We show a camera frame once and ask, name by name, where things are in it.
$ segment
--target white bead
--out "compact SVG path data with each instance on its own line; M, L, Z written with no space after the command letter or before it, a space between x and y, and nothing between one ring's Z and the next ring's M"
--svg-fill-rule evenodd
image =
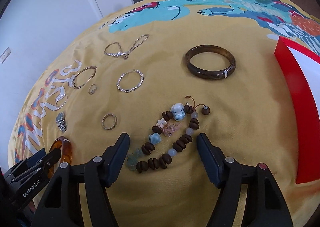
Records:
M191 136L193 134L193 128L187 128L186 129L186 134L188 134L189 136Z
M195 111L191 113L191 118L196 119L198 117L198 113Z
M177 151L175 149L168 150L168 155L170 155L170 157L174 157L176 154L177 154Z

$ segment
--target wooden bead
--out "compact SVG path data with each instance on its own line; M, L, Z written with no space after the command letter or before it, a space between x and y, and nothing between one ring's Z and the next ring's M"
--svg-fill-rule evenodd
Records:
M143 152L145 155L147 155L147 156L151 154L150 151L147 150L144 145L141 146L141 150L142 150L142 152Z
M158 133L158 134L161 134L162 133L162 128L158 127L158 126L153 126L152 127L152 131L154 133Z
M179 140L181 140L183 143L188 144L189 140L185 137L180 137Z
M141 161L141 168L143 171L147 171L149 169L149 165L146 161Z
M210 108L208 106L206 106L207 109L205 109L204 107L201 109L201 112L203 115L209 115L210 113Z
M188 108L188 114L191 114L191 113L193 113L193 108L192 108L192 106L189 106L189 108Z
M153 164L155 165L155 168L158 169L160 167L160 163L159 163L159 160L154 158L153 159Z
M169 154L167 154L167 153L162 154L162 159L167 165L170 165L171 162L172 162L171 156Z
M155 170L156 167L155 167L155 164L153 163L153 159L152 158L149 158L148 160L148 165L151 169Z
M185 113L187 113L188 110L189 110L189 105L186 104L185 106L183 106L183 111L184 111Z
M142 172L142 166L141 166L141 161L139 161L138 163L137 163L137 165L136 165L136 169L137 169L137 171L139 172L139 173L141 173Z
M172 144L172 147L177 151L177 152L182 152L182 148L176 143L174 142Z
M167 111L165 112L165 114L168 116L169 119L172 119L172 118L173 118L173 114L172 114L171 111L167 110Z
M166 163L164 162L164 160L163 160L162 158L159 158L158 160L159 160L160 167L161 167L162 169L166 169L166 168L167 168L167 165L166 165Z
M193 122L199 125L199 121L197 119L191 119L190 122Z
M193 128L194 130L199 129L199 125L194 122L189 122L189 127Z
M192 142L192 137L188 134L183 134L181 137L185 137L189 142Z
M181 140L177 140L176 143L184 150L186 148L185 143L183 143Z
M146 150L151 150L151 151L153 151L153 150L156 149L155 146L154 146L152 143L150 143L150 142L146 142L146 143L144 144L144 147L145 147Z
M162 113L162 117L164 118L165 121L170 120L169 117L166 115L165 112Z

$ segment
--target yellow fabric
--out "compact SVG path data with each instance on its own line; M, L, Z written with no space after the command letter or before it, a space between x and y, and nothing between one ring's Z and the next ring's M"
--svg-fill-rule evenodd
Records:
M294 5L289 0L281 1ZM63 71L68 72L70 68L78 67L74 60L79 60L82 62L80 69L96 65L96 75L77 90L68 83L53 83L56 88L64 85L68 99L59 111L45 108L46 116L42 119L33 116L33 123L39 127L41 122L43 131L43 137L39 137L40 146L32 142L37 150L44 147L48 152L53 141L64 135L72 142L72 164L77 165L101 155L122 132L126 132L131 139L129 152L132 152L148 140L151 127L163 111L170 110L178 102L190 103L190 99L184 97L191 95L196 103L204 103L211 109L208 116L198 110L200 129L196 134L206 133L214 146L242 164L266 163L285 197L294 226L303 226L320 202L320 181L295 184L297 126L291 96L274 57L277 42L266 36L272 32L249 18L199 15L197 12L207 6L199 8L197 5L188 6L190 14L173 21L155 21L114 33L110 33L108 27L98 29L105 22L141 5L137 3L113 13L87 29L42 74L28 94L12 131L8 149L10 166L14 164L16 149L20 159L30 156L27 147L22 153L21 136L17 137L17 134L19 125L25 123L26 113L33 114L30 107L39 90L45 89L40 103L54 105L59 95L55 93L45 99L50 87L44 87L45 80L55 69L65 68ZM119 41L126 51L143 34L150 34L150 38L133 50L127 60L104 55L108 44ZM237 62L235 72L220 81L203 80L190 74L182 58L190 48L201 44L213 44L230 51ZM114 45L110 50L117 52ZM222 69L226 65L223 58L209 53L196 56L192 61L203 69ZM122 93L116 82L121 74L131 69L140 70L144 81L136 91ZM92 70L82 73L77 78L78 84L85 82L91 73ZM75 74L62 76L58 73L56 77L65 79ZM123 78L121 86L132 88L139 79L139 75L130 74ZM88 89L93 83L97 85L97 91L89 95ZM68 124L64 134L55 123L60 111L65 112ZM118 118L116 128L111 131L101 126L107 113ZM157 158L167 152L184 133L188 121L189 117L184 119L172 137L162 135L162 142L156 145L151 157ZM193 141L173 157L166 170L138 174L124 164L119 178L107 193L120 227L196 227L206 226L219 190L209 182ZM91 226L83 185L80 194L85 226ZM245 195L243 187L234 227L241 225Z

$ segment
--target chunky silver ring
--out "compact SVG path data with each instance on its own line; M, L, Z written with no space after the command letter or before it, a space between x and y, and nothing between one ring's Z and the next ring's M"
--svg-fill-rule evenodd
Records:
M114 124L113 124L113 126L112 126L111 128L106 128L105 125L104 125L104 121L106 120L106 118L108 118L108 117L110 117L110 116L112 116L112 117L115 119L115 122L114 122ZM103 127L104 129L106 129L106 130L112 130L112 129L114 129L114 128L116 127L117 123L118 123L118 119L117 119L116 115L114 115L114 114L112 114L112 113L108 113L107 115L105 115L105 116L103 117L102 127Z
M133 72L136 72L136 73L140 74L140 76L141 76L140 82L138 83L138 85L137 85L136 87L131 88L130 90L124 90L124 89L122 89L122 88L120 87L120 85L119 85L122 77L124 77L126 74L130 74L130 73L133 73ZM137 88L139 88L140 85L142 84L142 82L143 82L143 73L140 72L139 70L134 70L134 69L133 69L133 70L131 70L131 71L125 73L125 74L122 74L122 75L120 76L120 78L118 79L118 82L117 82L117 87L118 87L118 89L119 89L121 92L123 92L123 93L129 93L129 92L133 92L134 90L136 90Z
M94 92L96 91L97 89L97 85L96 84L92 84L88 90L88 93L89 94L94 94Z
M90 76L90 78L89 78L83 85L81 85L81 86L76 86L76 84L75 84L75 79L77 78L77 76L78 76L79 74L81 74L82 72L88 70L88 69L94 69L93 74ZM83 70L81 70L79 73L76 74L75 78L73 78L73 80L72 80L72 82L71 82L71 83L72 83L72 87L75 88L75 89L80 89L80 88L81 88L82 86L84 86L87 82L89 82L89 80L90 80L91 78L93 78L93 77L96 75L96 69L97 69L96 66L89 66L89 67L84 68Z
M61 106L59 106L59 107L57 106L58 101L60 101L64 96L66 96L66 99L68 99L68 96L65 94L58 96L58 98L56 99L56 109L57 110L61 109L66 104L66 101L64 101L64 103Z

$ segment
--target bed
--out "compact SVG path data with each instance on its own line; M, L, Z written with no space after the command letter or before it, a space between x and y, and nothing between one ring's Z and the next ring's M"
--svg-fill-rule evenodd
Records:
M124 51L140 36L149 38L127 60L104 54L119 42ZM50 146L59 136L73 148L72 165L86 163L113 145L122 132L129 134L129 153L140 148L175 103L192 96L211 109L199 114L200 129L214 146L241 164L266 163L288 204L295 227L304 226L320 203L320 182L295 184L298 139L292 99L274 57L279 36L290 38L320 54L319 20L289 0L144 0L113 13L76 38L41 75L30 90L12 131L9 166ZM193 76L182 59L192 47L212 44L230 51L237 61L235 72L225 80L209 81ZM118 52L116 44L108 51ZM193 63L211 69L209 55ZM215 65L223 68L224 60ZM96 75L81 89L72 80L82 69L97 66ZM133 92L117 89L118 78L132 69L144 75ZM84 83L92 71L79 75ZM132 74L122 81L132 88L139 81ZM97 90L90 95L91 84ZM58 104L65 105L56 109ZM55 122L66 115L67 130ZM110 131L101 126L107 113L117 116ZM153 151L160 156L183 134L187 122ZM196 143L173 158L165 170L131 171L125 164L108 190L119 226L205 226L219 190L209 182L197 153ZM242 190L234 226L241 225L245 203ZM85 226L90 217L80 186ZM36 197L39 202L41 194Z

